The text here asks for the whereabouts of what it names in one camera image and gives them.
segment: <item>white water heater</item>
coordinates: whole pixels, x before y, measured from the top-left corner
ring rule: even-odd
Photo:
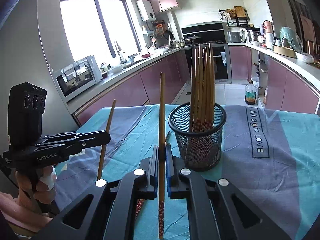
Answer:
[[[138,0],[137,5],[144,22],[156,21],[155,13],[153,12],[151,3],[147,0]]]

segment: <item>black wire mesh cup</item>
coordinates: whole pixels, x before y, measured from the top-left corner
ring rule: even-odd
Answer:
[[[214,106],[212,129],[189,132],[190,102],[175,108],[169,115],[169,126],[174,131],[185,165],[194,171],[207,171],[220,160],[222,127],[227,119],[226,111]]]

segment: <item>green label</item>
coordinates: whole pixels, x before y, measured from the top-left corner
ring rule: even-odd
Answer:
[[[257,92],[245,92],[245,100],[247,100],[248,102],[255,102],[256,101],[256,94]]]

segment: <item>triangular cutout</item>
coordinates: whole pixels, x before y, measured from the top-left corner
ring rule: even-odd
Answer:
[[[260,218],[258,218],[257,215],[253,213],[252,210],[248,208],[235,194],[231,196],[231,199],[244,228],[249,228],[260,223]]]
[[[87,195],[83,200],[81,200],[81,202],[74,206],[68,214],[64,216],[62,222],[68,226],[71,226],[72,228],[79,229],[92,200],[93,195]]]

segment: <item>microwave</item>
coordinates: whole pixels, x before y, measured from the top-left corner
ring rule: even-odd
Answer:
[[[52,77],[65,103],[102,79],[94,56],[85,57],[55,71]]]

